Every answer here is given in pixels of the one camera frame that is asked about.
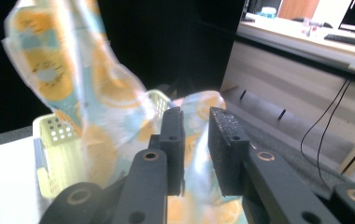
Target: cloth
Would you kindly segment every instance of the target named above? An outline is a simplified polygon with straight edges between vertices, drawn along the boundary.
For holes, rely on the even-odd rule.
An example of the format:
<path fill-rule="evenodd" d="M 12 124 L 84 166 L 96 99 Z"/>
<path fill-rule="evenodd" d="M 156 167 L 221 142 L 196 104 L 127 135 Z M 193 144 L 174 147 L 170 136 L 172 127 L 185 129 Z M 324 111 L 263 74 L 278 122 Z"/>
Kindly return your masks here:
<path fill-rule="evenodd" d="M 15 7 L 4 46 L 22 80 L 81 140 L 88 181 L 106 187 L 129 172 L 159 132 L 141 81 L 109 47 L 96 1 L 37 0 Z M 222 198 L 207 149 L 216 91 L 187 96 L 184 197 L 169 197 L 168 223 L 246 223 L 239 198 Z"/>

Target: wooden cabinet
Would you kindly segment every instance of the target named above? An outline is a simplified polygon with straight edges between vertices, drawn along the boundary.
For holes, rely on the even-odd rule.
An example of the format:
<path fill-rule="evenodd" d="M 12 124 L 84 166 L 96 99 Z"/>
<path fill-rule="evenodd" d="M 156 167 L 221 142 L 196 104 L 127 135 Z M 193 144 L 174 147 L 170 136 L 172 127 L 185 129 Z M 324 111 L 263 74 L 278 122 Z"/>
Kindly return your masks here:
<path fill-rule="evenodd" d="M 283 19 L 312 18 L 320 0 L 283 0 L 278 16 Z"/>

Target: desk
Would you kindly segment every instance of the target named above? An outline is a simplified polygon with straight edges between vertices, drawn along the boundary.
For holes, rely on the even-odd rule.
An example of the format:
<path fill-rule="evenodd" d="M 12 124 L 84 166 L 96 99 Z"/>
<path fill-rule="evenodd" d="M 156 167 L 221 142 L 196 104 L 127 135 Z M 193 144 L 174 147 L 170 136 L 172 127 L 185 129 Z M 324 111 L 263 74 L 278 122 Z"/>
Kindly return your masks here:
<path fill-rule="evenodd" d="M 316 35 L 307 37 L 300 32 L 300 22 L 249 16 L 256 21 L 241 22 L 238 35 L 244 34 L 252 39 L 330 60 L 355 70 L 355 46 L 323 39 L 327 34 L 343 31 L 321 28 Z M 341 77 L 235 42 L 222 89 L 240 86 L 313 123 L 333 100 L 343 83 L 344 79 Z M 336 110 L 329 130 L 355 145 L 355 82 L 350 85 Z M 355 147 L 341 161 L 339 171 L 346 170 L 348 166 L 353 169 L 353 160 Z"/>
<path fill-rule="evenodd" d="M 0 145 L 0 223 L 38 223 L 49 205 L 37 185 L 33 137 Z"/>

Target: plastic basket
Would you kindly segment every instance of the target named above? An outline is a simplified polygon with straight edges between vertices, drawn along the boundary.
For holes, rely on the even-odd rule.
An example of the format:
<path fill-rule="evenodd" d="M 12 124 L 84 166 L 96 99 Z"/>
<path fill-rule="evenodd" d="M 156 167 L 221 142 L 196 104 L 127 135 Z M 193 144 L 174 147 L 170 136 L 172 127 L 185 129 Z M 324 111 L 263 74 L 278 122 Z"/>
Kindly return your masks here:
<path fill-rule="evenodd" d="M 147 96 L 154 103 L 159 118 L 173 103 L 161 91 Z M 85 181 L 80 140 L 68 125 L 54 114 L 41 116 L 33 122 L 35 165 L 41 195 L 55 198 L 65 188 Z"/>

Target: wire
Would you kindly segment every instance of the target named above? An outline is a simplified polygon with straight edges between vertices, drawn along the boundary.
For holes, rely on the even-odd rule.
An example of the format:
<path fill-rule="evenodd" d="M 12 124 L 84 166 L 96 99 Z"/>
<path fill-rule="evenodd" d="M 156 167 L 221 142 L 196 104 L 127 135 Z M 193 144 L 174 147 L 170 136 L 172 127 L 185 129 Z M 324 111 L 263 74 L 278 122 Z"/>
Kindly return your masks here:
<path fill-rule="evenodd" d="M 329 188 L 329 186 L 328 186 L 328 185 L 325 183 L 325 181 L 323 180 L 322 173 L 321 173 L 321 171 L 320 171 L 320 149 L 321 149 L 321 147 L 322 147 L 323 138 L 324 138 L 324 136 L 325 136 L 325 134 L 326 134 L 326 131 L 328 130 L 329 125 L 330 125 L 330 123 L 331 123 L 331 121 L 332 121 L 334 112 L 335 112 L 335 110 L 338 108 L 338 106 L 340 105 L 341 101 L 343 100 L 344 95 L 346 94 L 346 91 L 347 91 L 347 89 L 348 89 L 348 87 L 349 87 L 350 84 L 351 84 L 351 81 L 347 84 L 346 88 L 344 89 L 343 93 L 341 94 L 341 97 L 340 97 L 340 99 L 338 100 L 337 105 L 335 106 L 335 108 L 334 108 L 332 114 L 331 114 L 330 117 L 329 117 L 329 120 L 328 120 L 328 122 L 327 122 L 326 128 L 325 128 L 325 130 L 324 130 L 324 132 L 323 132 L 323 135 L 322 135 L 322 137 L 321 137 L 321 139 L 320 139 L 320 143 L 319 143 L 318 155 L 317 155 L 318 173 L 319 173 L 320 180 L 322 181 L 323 185 L 324 185 L 328 190 L 331 190 L 331 189 Z"/>
<path fill-rule="evenodd" d="M 326 110 L 323 112 L 323 114 L 319 117 L 319 119 L 311 126 L 311 128 L 308 129 L 308 131 L 305 133 L 305 135 L 303 136 L 303 139 L 300 143 L 300 152 L 303 155 L 303 157 L 310 162 L 311 164 L 313 164 L 314 166 L 316 166 L 315 163 L 313 163 L 312 160 L 310 160 L 305 153 L 303 152 L 303 142 L 306 138 L 306 136 L 309 134 L 309 132 L 311 132 L 311 130 L 320 122 L 320 120 L 325 116 L 325 114 L 327 113 L 327 111 L 330 109 L 330 107 L 334 104 L 335 100 L 337 99 L 338 95 L 340 94 L 340 92 L 344 89 L 344 86 L 347 84 L 348 80 L 346 79 L 344 84 L 341 86 L 340 90 L 338 91 L 338 93 L 336 94 L 336 96 L 334 97 L 334 99 L 332 100 L 332 102 L 329 104 L 329 106 L 326 108 Z"/>

